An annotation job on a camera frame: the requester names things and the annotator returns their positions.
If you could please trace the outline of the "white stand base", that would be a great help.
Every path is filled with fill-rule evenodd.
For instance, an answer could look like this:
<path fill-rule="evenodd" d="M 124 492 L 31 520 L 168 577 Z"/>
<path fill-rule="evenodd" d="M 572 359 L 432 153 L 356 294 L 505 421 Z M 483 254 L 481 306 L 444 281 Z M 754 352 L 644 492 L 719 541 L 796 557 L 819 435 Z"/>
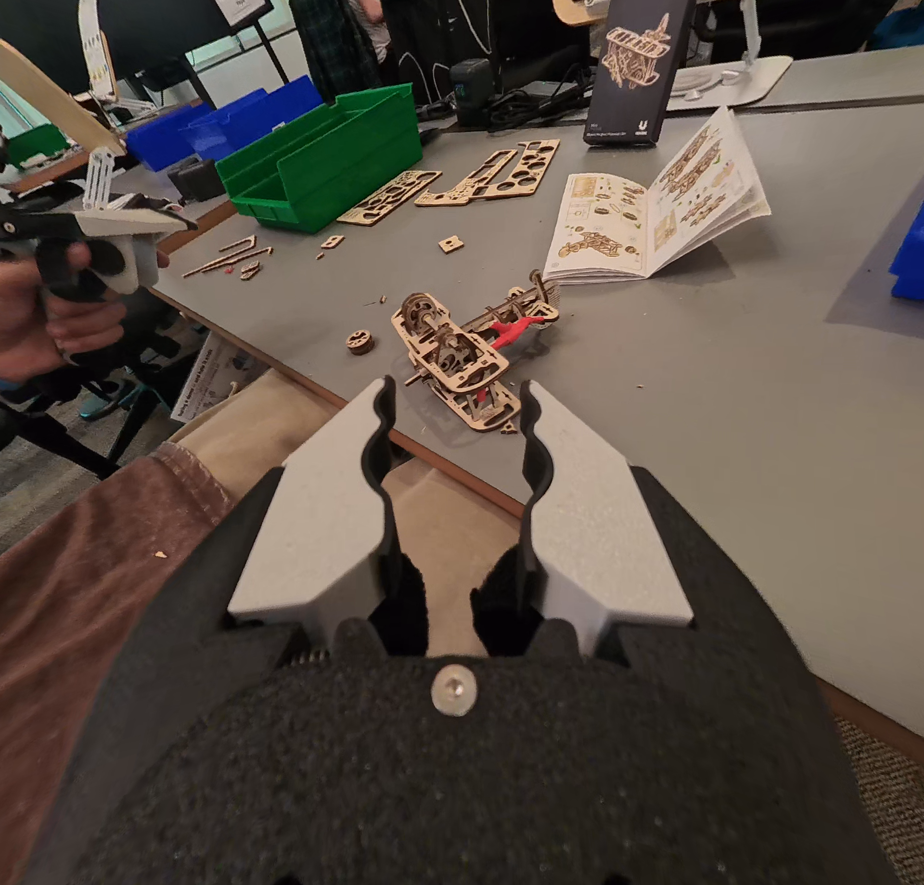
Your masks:
<path fill-rule="evenodd" d="M 756 0 L 738 0 L 745 27 L 745 52 L 734 63 L 677 70 L 667 111 L 735 108 L 764 99 L 794 60 L 788 55 L 761 57 Z"/>

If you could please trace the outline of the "black screen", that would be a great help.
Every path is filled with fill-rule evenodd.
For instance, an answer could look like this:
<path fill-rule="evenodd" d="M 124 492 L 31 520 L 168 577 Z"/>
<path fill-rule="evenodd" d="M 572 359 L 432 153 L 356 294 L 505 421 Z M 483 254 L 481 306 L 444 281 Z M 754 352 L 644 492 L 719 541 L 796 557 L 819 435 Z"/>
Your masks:
<path fill-rule="evenodd" d="M 1 38 L 59 87 L 90 87 L 78 0 L 1 0 Z M 214 0 L 98 0 L 117 79 L 179 58 L 230 35 Z"/>

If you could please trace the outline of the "open instruction booklet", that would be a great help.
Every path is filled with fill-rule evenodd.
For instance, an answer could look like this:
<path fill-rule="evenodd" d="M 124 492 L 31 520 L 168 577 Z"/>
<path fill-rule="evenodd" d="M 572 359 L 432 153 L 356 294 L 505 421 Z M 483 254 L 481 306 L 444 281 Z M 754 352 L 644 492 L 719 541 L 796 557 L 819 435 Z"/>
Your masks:
<path fill-rule="evenodd" d="M 770 214 L 740 126 L 722 106 L 649 187 L 617 175 L 569 175 L 542 278 L 649 279 L 735 226 Z"/>

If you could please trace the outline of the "white paper strip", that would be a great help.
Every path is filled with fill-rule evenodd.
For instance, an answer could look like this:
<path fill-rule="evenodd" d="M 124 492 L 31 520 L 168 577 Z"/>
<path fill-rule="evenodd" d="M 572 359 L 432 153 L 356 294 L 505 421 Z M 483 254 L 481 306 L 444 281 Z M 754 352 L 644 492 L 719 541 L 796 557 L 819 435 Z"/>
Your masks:
<path fill-rule="evenodd" d="M 91 95 L 101 103 L 115 103 L 116 78 L 100 28 L 98 0 L 77 0 L 77 28 Z"/>

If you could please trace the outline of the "wooden biplane model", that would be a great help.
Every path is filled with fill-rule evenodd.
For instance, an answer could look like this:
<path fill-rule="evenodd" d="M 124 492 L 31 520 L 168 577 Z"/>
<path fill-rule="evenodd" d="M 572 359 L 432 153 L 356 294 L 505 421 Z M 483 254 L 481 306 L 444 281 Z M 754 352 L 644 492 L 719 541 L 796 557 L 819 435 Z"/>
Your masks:
<path fill-rule="evenodd" d="M 407 296 L 391 318 L 414 368 L 406 386 L 427 383 L 470 429 L 516 433 L 521 403 L 502 384 L 510 366 L 503 350 L 531 328 L 547 327 L 560 317 L 560 285 L 545 281 L 540 270 L 529 279 L 531 287 L 511 288 L 502 302 L 463 324 L 454 322 L 433 295 Z"/>

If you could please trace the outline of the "wooden part sheet oval holes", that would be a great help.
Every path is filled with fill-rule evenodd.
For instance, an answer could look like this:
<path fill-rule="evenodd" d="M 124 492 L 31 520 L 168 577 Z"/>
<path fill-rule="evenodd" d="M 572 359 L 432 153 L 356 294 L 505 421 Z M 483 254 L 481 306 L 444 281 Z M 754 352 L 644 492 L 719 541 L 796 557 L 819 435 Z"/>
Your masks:
<path fill-rule="evenodd" d="M 424 191 L 414 204 L 420 208 L 448 208 L 476 201 L 529 197 L 538 189 L 560 143 L 560 139 L 521 141 L 516 149 L 493 152 L 456 186 L 443 192 Z"/>

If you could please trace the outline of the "black model kit box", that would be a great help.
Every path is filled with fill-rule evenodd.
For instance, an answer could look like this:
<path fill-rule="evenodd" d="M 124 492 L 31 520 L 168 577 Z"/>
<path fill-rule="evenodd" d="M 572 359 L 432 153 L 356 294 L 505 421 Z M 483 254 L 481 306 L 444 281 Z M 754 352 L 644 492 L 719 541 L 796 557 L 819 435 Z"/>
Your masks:
<path fill-rule="evenodd" d="M 590 147 L 651 147 L 662 131 L 697 0 L 610 0 L 584 127 Z"/>

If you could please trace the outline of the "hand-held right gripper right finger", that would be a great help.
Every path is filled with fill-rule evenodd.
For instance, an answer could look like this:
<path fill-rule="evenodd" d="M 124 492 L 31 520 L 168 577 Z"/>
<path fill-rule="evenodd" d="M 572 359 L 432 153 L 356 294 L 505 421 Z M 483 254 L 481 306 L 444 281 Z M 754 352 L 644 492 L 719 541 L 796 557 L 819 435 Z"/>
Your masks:
<path fill-rule="evenodd" d="M 627 458 L 536 381 L 521 389 L 518 608 L 598 654 L 616 626 L 689 628 L 694 613 Z"/>

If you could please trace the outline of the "wooden board white bracket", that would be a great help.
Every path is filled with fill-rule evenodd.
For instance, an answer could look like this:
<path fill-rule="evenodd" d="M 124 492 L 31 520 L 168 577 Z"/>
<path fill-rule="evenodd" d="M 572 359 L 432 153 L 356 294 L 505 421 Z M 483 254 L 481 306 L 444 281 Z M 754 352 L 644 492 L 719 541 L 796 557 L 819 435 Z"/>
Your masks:
<path fill-rule="evenodd" d="M 110 208 L 115 159 L 127 152 L 122 140 L 4 40 L 1 41 L 1 78 L 89 155 L 83 209 Z"/>

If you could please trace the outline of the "printed paper leaflet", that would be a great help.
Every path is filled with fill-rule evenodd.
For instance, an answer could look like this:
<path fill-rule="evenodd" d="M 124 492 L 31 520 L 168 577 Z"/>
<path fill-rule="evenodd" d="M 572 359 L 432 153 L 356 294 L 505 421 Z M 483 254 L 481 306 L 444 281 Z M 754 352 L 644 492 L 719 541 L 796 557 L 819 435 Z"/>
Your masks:
<path fill-rule="evenodd" d="M 220 334 L 211 332 L 196 356 L 170 418 L 187 424 L 258 378 L 262 364 Z"/>

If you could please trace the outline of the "person's left hand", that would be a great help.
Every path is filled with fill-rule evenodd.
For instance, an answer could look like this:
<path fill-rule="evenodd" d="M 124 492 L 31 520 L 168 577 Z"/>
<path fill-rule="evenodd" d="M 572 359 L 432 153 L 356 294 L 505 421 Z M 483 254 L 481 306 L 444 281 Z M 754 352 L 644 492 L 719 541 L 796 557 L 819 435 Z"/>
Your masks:
<path fill-rule="evenodd" d="M 75 303 L 42 289 L 33 257 L 2 258 L 2 383 L 26 383 L 63 367 L 69 356 L 112 346 L 124 334 L 121 300 Z"/>

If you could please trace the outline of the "small black box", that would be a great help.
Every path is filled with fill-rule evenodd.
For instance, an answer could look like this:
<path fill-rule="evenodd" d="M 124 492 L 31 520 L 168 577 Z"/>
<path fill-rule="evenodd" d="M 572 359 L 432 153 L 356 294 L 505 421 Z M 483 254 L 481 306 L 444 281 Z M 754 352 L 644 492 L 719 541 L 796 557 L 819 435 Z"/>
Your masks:
<path fill-rule="evenodd" d="M 225 186 L 213 159 L 189 158 L 167 169 L 167 178 L 181 203 L 205 202 L 225 195 Z"/>

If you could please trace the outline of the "wooden part sheet small cutouts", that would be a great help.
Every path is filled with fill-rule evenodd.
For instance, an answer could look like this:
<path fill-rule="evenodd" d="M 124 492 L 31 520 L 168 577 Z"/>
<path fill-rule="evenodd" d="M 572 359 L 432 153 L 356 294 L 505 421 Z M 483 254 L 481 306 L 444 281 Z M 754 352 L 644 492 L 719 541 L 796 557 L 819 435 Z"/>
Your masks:
<path fill-rule="evenodd" d="M 342 224 L 375 226 L 442 175 L 441 171 L 408 170 L 364 198 L 337 218 Z"/>

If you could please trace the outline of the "grey desk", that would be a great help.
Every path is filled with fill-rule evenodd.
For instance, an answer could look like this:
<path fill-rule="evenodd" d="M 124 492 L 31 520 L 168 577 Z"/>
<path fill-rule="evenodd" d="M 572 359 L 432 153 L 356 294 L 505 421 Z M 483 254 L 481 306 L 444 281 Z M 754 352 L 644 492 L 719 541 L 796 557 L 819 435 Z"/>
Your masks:
<path fill-rule="evenodd" d="M 400 207 L 317 258 L 324 234 L 233 216 L 171 256 L 157 294 L 344 400 L 398 384 L 398 433 L 476 487 L 525 502 L 522 440 L 476 434 L 426 385 L 404 387 L 391 314 L 413 292 L 457 321 L 543 266 L 568 175 L 646 186 L 704 117 L 655 149 L 559 138 L 530 197 Z M 890 263 L 922 202 L 922 102 L 770 110 L 736 121 L 771 216 L 652 278 L 567 286 L 562 319 L 525 339 L 510 382 L 536 380 L 649 469 L 748 575 L 811 670 L 922 734 L 922 306 Z M 181 276 L 251 234 L 271 255 Z M 445 255 L 439 240 L 465 246 Z M 368 329 L 376 346 L 353 356 Z"/>

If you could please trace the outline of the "thin wooden strip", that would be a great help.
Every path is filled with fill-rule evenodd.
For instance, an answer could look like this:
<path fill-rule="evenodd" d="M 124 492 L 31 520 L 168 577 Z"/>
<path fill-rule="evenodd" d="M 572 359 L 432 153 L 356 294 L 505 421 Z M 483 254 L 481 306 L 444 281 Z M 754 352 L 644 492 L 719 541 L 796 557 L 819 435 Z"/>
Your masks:
<path fill-rule="evenodd" d="M 258 257 L 261 255 L 271 255 L 272 252 L 273 252 L 272 246 L 266 246 L 260 249 L 251 248 L 249 250 L 244 250 L 236 254 L 225 256 L 224 258 L 216 259 L 201 267 L 185 272 L 181 277 L 184 279 L 190 278 L 191 276 L 201 274 L 202 272 L 207 272 L 207 271 L 216 270 L 219 268 L 232 266 L 234 264 L 237 264 L 241 260 L 247 260 L 249 258 Z"/>

